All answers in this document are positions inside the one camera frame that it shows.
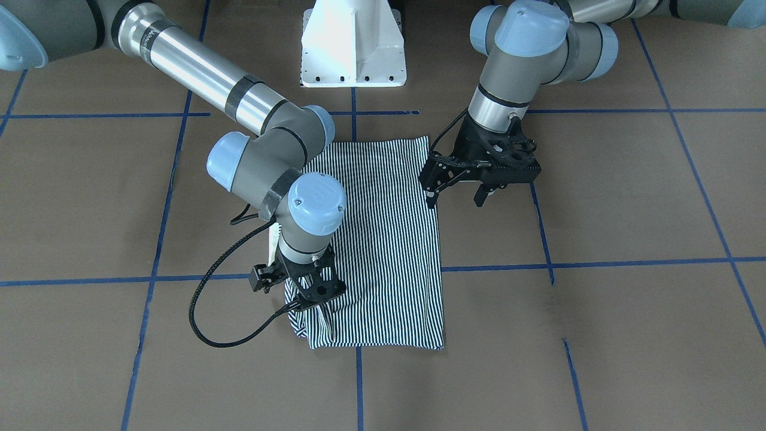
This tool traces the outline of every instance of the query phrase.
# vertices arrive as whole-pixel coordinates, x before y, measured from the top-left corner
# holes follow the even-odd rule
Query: blue and white striped fabric
[[[336,267],[348,291],[319,307],[290,312],[309,347],[444,347],[437,214],[417,181],[428,138],[336,142],[304,169],[328,173],[349,198],[333,238]],[[285,298],[296,287],[285,283]]]

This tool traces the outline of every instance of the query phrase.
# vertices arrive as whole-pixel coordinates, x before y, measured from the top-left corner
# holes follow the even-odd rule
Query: white plastic mount
[[[386,0],[316,0],[303,13],[301,42],[305,87],[400,87],[407,81],[401,14]]]

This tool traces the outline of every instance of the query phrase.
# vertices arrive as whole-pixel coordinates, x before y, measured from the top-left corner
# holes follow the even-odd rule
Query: folded fabric
[[[304,169],[334,176],[349,203],[332,240],[347,292],[327,304],[290,312],[309,347],[444,347],[437,214],[417,175],[428,138],[336,142]],[[285,283],[285,299],[296,286]]]

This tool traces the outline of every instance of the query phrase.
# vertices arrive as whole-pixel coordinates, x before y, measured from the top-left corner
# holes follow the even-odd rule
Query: black cable
[[[199,327],[197,326],[197,322],[195,320],[195,308],[197,307],[197,300],[199,299],[199,295],[202,293],[202,289],[205,288],[205,285],[208,283],[208,280],[210,280],[210,277],[213,275],[215,270],[218,269],[218,267],[221,266],[221,264],[226,260],[226,258],[228,258],[231,255],[231,253],[234,253],[234,251],[237,250],[237,248],[240,248],[245,242],[249,241],[255,235],[258,235],[259,233],[268,229],[275,222],[276,222],[276,218],[272,218],[266,224],[258,227],[254,231],[242,237],[242,239],[240,239],[239,241],[235,242],[231,247],[229,247],[228,250],[224,252],[223,255],[221,255],[220,258],[218,258],[217,261],[215,261],[215,263],[213,263],[210,269],[208,269],[208,272],[206,272],[205,275],[202,277],[202,280],[200,280],[199,286],[197,286],[197,290],[195,290],[194,295],[191,297],[191,303],[189,304],[189,324],[191,325],[191,329],[194,331],[197,338],[202,340],[202,342],[204,342],[208,346],[224,348],[224,347],[239,346],[240,344],[247,343],[248,341],[255,338],[256,335],[260,334],[260,332],[263,331],[266,328],[266,326],[268,326],[274,319],[276,319],[280,315],[285,314],[288,311],[298,306],[297,301],[292,301],[289,304],[285,304],[284,307],[274,312],[274,314],[272,314],[271,317],[269,317],[268,320],[264,322],[264,324],[262,324],[258,329],[256,329],[255,332],[246,336],[245,338],[242,338],[241,340],[232,341],[230,343],[217,343],[215,341],[210,340],[209,338],[204,336],[202,332],[200,332]]]
[[[258,218],[258,213],[257,212],[255,214],[245,215],[245,213],[247,213],[248,209],[250,209],[250,204],[249,203],[244,207],[242,212],[240,212],[236,217],[234,217],[229,222],[229,224],[233,226],[233,225],[238,225],[238,224],[240,224],[242,222],[246,222],[247,220],[257,219]]]
[[[447,134],[447,132],[450,131],[453,127],[455,127],[455,124],[457,124],[458,121],[460,121],[461,118],[465,117],[465,115],[468,114],[468,108],[464,109],[463,112],[460,113],[460,115],[455,118],[452,123],[450,123],[449,126],[447,126],[446,129],[434,140],[434,143],[431,144],[430,148],[428,149],[429,153],[432,153],[434,151],[434,148],[436,148],[436,144],[439,143],[439,140],[444,137],[444,135]]]

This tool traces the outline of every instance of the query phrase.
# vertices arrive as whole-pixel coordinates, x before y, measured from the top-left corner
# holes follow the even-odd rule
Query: light blue joint cap
[[[554,5],[516,0],[495,33],[495,44],[516,57],[539,57],[564,43],[569,17]]]
[[[729,28],[756,28],[766,24],[766,0],[744,0],[728,20]]]
[[[484,6],[471,22],[471,45],[473,45],[473,49],[484,55],[489,55],[489,50],[486,48],[486,31],[489,27],[489,20],[497,8],[501,7],[500,5]]]
[[[305,108],[314,111],[319,121],[322,121],[322,127],[325,128],[325,148],[327,148],[335,139],[335,121],[332,120],[332,115],[325,108],[316,105],[308,105]]]
[[[244,148],[247,146],[249,136],[239,132],[229,132],[213,146],[208,155],[208,174],[216,183],[221,184],[228,192],[234,183],[234,174],[237,173]]]
[[[8,9],[0,6],[0,69],[23,71],[47,64],[47,52],[35,35]]]
[[[330,175],[318,172],[301,175],[290,187],[287,198],[293,220],[311,235],[330,235],[343,221],[345,190]]]
[[[601,31],[601,56],[598,58],[598,63],[596,64],[593,73],[583,81],[600,77],[607,73],[617,60],[617,52],[620,51],[620,42],[617,40],[617,35],[614,33],[614,30],[608,25],[596,25],[598,26],[599,31]]]

